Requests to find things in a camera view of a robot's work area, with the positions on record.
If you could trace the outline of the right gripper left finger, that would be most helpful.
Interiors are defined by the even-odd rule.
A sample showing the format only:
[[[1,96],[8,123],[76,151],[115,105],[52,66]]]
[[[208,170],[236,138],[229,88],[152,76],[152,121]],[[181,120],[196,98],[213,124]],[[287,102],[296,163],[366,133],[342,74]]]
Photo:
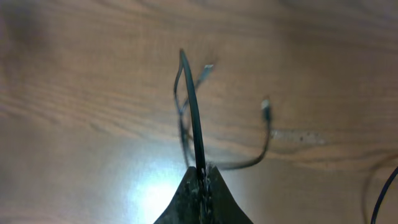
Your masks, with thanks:
[[[196,168],[189,167],[169,205],[154,224],[199,224],[200,199]]]

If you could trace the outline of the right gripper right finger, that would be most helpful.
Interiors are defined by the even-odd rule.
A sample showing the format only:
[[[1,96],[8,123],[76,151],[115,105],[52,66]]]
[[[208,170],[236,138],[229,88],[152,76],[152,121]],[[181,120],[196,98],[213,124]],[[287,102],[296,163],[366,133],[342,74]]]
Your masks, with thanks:
[[[205,178],[204,223],[211,224],[253,224],[232,196],[220,171],[209,166]]]

